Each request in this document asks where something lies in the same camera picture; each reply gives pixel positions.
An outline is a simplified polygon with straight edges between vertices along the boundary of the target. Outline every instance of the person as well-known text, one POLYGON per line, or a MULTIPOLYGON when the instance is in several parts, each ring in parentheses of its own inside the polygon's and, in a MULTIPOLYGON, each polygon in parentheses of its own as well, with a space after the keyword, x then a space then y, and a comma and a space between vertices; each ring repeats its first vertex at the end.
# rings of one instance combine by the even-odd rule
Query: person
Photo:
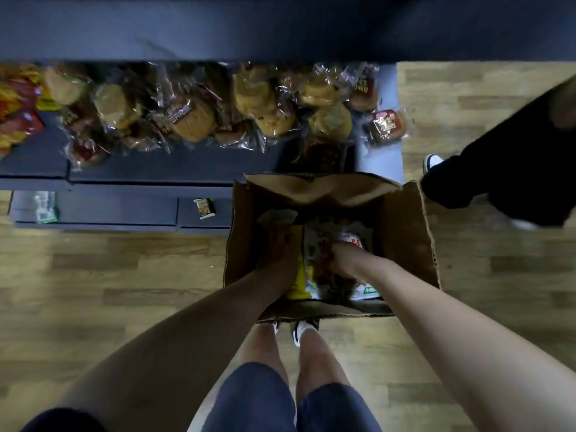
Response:
MULTIPOLYGON (((203 431, 380 431, 319 334, 299 322, 295 407, 274 326, 254 326, 294 282, 294 244, 272 262, 158 323, 90 370, 25 432, 185 431, 242 341, 203 431)), ((349 242, 331 268, 373 285, 480 431, 576 430, 576 374, 536 346, 349 242)))
POLYGON ((526 229, 562 227, 576 206, 576 76, 467 145, 460 155, 424 158, 423 193, 448 209, 488 195, 526 229))

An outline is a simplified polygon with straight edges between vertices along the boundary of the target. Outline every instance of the wooden floor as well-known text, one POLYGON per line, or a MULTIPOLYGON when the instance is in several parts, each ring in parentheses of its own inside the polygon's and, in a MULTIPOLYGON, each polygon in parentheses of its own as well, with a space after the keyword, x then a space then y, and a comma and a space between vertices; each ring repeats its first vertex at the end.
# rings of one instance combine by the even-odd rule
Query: wooden floor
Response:
MULTIPOLYGON (((401 64, 401 101, 418 127, 404 144, 406 176, 574 73, 576 64, 401 64)), ((4 212, 9 193, 0 197, 4 212)), ((429 204, 428 214, 445 290, 576 369, 576 217, 564 231, 521 232, 482 200, 429 204)), ((19 430, 92 364, 220 288, 224 250, 222 238, 22 230, 0 217, 0 430, 19 430)), ((474 430, 397 319, 324 321, 321 333, 385 431, 474 430)), ((293 389, 287 326, 279 344, 293 389)))

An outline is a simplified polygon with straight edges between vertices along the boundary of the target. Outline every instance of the person in black pants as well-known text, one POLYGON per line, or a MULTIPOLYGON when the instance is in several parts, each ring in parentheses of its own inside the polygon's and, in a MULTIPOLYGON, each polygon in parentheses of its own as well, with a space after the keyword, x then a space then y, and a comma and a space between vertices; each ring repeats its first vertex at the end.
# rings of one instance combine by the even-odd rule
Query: person in black pants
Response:
POLYGON ((424 194, 448 209, 474 196, 512 219, 562 227, 576 206, 576 76, 472 142, 424 159, 424 194))

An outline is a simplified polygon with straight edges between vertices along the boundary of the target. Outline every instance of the person's right arm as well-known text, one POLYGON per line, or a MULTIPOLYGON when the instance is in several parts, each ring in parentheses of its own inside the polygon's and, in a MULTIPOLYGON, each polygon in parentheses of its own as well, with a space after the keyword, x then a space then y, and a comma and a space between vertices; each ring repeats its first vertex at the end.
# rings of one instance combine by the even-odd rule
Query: person's right arm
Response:
POLYGON ((332 250, 335 271, 378 290, 478 430, 576 430, 572 370, 395 262, 332 250))

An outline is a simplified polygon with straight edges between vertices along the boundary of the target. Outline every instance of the person's left arm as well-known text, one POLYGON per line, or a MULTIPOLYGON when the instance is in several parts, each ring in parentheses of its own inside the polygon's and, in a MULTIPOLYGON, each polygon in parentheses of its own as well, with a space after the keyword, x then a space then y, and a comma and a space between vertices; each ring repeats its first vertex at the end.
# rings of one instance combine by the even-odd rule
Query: person's left arm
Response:
POLYGON ((185 431, 264 309, 294 283, 294 249, 163 320, 75 382, 59 407, 109 432, 185 431))

